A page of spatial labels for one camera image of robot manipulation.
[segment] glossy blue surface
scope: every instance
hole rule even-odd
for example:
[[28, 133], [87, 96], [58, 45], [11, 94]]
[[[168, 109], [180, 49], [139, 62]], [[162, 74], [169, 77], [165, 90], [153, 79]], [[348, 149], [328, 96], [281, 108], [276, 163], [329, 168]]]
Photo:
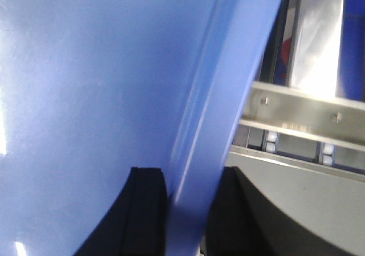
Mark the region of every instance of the glossy blue surface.
[[0, 0], [0, 255], [72, 255], [132, 166], [195, 251], [279, 2]]
[[365, 0], [346, 0], [338, 95], [364, 99]]

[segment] metal shelf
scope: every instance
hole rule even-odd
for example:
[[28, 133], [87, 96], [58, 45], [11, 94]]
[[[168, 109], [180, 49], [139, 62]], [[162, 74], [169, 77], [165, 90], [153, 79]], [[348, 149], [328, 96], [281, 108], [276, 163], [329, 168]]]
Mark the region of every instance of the metal shelf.
[[254, 82], [240, 124], [365, 151], [365, 103]]

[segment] black plastic piece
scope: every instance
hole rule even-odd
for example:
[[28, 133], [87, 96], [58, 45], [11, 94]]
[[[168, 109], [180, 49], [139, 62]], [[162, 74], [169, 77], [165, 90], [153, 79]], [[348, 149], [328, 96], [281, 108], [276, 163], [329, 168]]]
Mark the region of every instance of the black plastic piece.
[[163, 256], [166, 209], [161, 169], [132, 168], [118, 198], [75, 256]]
[[224, 170], [209, 213], [206, 246], [206, 256], [352, 255], [288, 217], [238, 168]]

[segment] screw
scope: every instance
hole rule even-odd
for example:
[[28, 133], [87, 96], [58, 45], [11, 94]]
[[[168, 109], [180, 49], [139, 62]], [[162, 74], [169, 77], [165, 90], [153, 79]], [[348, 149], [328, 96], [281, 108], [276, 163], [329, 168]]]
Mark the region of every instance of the screw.
[[269, 98], [268, 97], [262, 98], [261, 99], [261, 104], [265, 105], [265, 106], [269, 105]]
[[335, 115], [332, 116], [332, 121], [334, 123], [340, 123], [342, 121], [342, 113], [337, 112]]

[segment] blue plastic panel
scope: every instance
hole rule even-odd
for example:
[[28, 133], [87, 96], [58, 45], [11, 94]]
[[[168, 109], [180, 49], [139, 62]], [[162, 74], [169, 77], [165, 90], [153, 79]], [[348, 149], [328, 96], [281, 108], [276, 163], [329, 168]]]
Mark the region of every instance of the blue plastic panel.
[[346, 0], [338, 95], [364, 98], [365, 0]]
[[0, 255], [72, 255], [131, 166], [193, 253], [279, 2], [0, 0]]

